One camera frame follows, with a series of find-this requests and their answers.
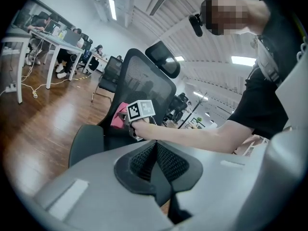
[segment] ceiling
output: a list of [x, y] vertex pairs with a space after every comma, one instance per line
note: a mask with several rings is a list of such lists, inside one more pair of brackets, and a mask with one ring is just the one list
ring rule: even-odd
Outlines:
[[[214, 117], [227, 119], [236, 109], [245, 89], [245, 79], [252, 69], [233, 64], [231, 56], [256, 58], [256, 50], [250, 44], [254, 36], [214, 36], [203, 30], [203, 36], [198, 38], [188, 16], [199, 12], [203, 0], [114, 1], [117, 23], [128, 30], [134, 29], [135, 35], [147, 45], [162, 40], [175, 56], [182, 56], [185, 60], [180, 62], [183, 81], [192, 90], [207, 92], [209, 100], [205, 109], [212, 111]], [[150, 15], [158, 1], [162, 4]], [[109, 1], [96, 0], [95, 3], [105, 15], [101, 19], [112, 20]]]

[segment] headrest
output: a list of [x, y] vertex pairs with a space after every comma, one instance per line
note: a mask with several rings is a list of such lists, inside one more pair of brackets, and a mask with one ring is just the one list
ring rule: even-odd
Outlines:
[[169, 78], [179, 75], [180, 64], [162, 41], [147, 48], [145, 55]]

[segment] mesh backrest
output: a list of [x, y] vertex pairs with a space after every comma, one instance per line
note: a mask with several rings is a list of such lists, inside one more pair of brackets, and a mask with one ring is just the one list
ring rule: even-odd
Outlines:
[[156, 113], [155, 121], [161, 125], [175, 92], [174, 83], [158, 67], [139, 50], [130, 49], [122, 63], [111, 107], [99, 125], [104, 128], [105, 135], [114, 133], [110, 124], [120, 103], [132, 103], [137, 100], [152, 100]]

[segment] mesh vent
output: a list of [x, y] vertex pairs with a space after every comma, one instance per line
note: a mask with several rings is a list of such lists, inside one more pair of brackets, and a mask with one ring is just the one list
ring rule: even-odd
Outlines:
[[139, 178], [150, 182], [151, 171], [156, 162], [155, 144], [135, 155], [130, 162], [130, 170]]
[[169, 182], [180, 177], [189, 168], [186, 160], [160, 144], [157, 145], [157, 162]]

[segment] man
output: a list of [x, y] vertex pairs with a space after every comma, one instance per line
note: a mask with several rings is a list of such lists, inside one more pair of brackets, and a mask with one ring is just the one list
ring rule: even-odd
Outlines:
[[[41, 30], [44, 31], [46, 25], [50, 22], [50, 20], [57, 21], [57, 15], [56, 14], [50, 14], [48, 19], [38, 19], [35, 22], [33, 22], [31, 25], [28, 26], [28, 30]], [[35, 64], [40, 65], [40, 59], [42, 59], [45, 54], [49, 51], [49, 43], [46, 41], [43, 41], [41, 38], [38, 38], [36, 36], [33, 36], [32, 39], [30, 39], [29, 44], [31, 45], [32, 50], [30, 51], [29, 55], [25, 58], [25, 62], [27, 65], [32, 65], [33, 59], [35, 59]]]
[[[80, 35], [81, 29], [80, 28], [74, 28], [73, 32]], [[82, 48], [83, 44], [84, 44], [84, 40], [83, 40], [83, 38], [80, 38], [80, 40], [77, 42], [77, 47]], [[57, 61], [60, 64], [56, 69], [56, 73], [58, 73], [57, 77], [59, 79], [64, 78], [67, 75], [68, 71], [73, 66], [73, 63], [75, 62], [76, 58], [77, 58], [77, 55], [72, 51], [67, 51], [67, 50], [64, 50], [64, 49], [59, 50], [59, 53], [58, 53], [58, 56], [57, 56]], [[66, 62], [65, 67], [63, 67], [63, 65], [62, 65], [62, 61]]]
[[[249, 32], [258, 35], [272, 54], [283, 81], [296, 65], [302, 36], [293, 14], [282, 0], [205, 0], [201, 20], [215, 35]], [[246, 91], [236, 111], [221, 127], [212, 130], [171, 129], [132, 123], [137, 136], [166, 140], [200, 149], [232, 153], [252, 133], [271, 139], [282, 131], [287, 115], [275, 95], [277, 86], [265, 79], [258, 65], [246, 80]]]

